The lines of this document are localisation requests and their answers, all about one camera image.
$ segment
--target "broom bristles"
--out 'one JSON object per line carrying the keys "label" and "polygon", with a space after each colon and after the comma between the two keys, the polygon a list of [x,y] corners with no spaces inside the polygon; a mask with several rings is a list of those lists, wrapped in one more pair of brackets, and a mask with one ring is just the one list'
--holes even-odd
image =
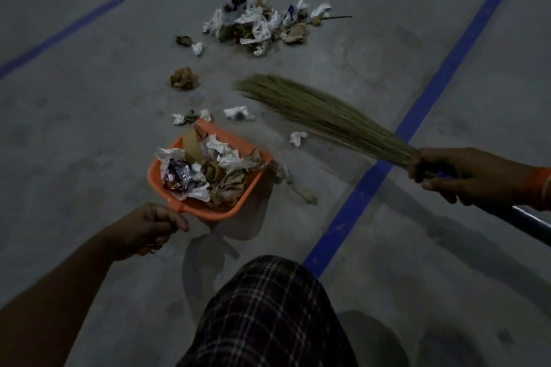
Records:
{"label": "broom bristles", "polygon": [[293,80],[256,74],[237,82],[235,89],[320,138],[369,157],[405,168],[416,152],[353,106]]}

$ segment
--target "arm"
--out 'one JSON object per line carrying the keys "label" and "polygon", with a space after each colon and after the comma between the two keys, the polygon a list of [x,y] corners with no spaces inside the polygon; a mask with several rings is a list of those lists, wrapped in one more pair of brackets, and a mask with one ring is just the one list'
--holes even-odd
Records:
{"label": "arm", "polygon": [[186,220],[146,204],[100,231],[0,310],[0,365],[62,366],[114,261],[159,249]]}
{"label": "arm", "polygon": [[[425,179],[443,171],[456,178]],[[410,178],[449,203],[551,207],[551,169],[516,163],[476,148],[424,148],[410,162]]]}

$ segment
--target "grass broom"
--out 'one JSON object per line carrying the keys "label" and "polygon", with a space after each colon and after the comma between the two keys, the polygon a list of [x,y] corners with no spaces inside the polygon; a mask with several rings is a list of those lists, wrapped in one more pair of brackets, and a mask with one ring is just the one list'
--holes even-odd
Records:
{"label": "grass broom", "polygon": [[[310,128],[321,138],[377,160],[407,168],[416,152],[415,148],[341,99],[287,78],[256,74],[237,82],[235,89],[287,119]],[[518,206],[479,207],[551,246],[551,225],[536,215]]]}

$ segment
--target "hand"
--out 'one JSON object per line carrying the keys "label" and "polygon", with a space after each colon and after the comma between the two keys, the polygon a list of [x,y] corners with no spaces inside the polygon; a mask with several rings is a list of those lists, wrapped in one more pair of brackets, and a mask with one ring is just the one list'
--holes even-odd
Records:
{"label": "hand", "polygon": [[186,218],[166,206],[143,204],[99,234],[115,261],[149,250],[159,250],[178,230],[189,231]]}
{"label": "hand", "polygon": [[[476,148],[423,148],[410,162],[410,179],[440,193],[449,203],[466,206],[527,204],[527,181],[534,167]],[[426,172],[457,178],[425,180]]]}

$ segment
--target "orange bracelet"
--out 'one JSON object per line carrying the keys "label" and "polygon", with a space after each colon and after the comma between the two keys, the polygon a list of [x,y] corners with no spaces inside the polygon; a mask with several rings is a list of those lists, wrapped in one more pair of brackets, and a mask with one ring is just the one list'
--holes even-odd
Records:
{"label": "orange bracelet", "polygon": [[551,168],[538,167],[532,171],[526,183],[528,204],[536,210],[546,210],[547,189],[551,181]]}

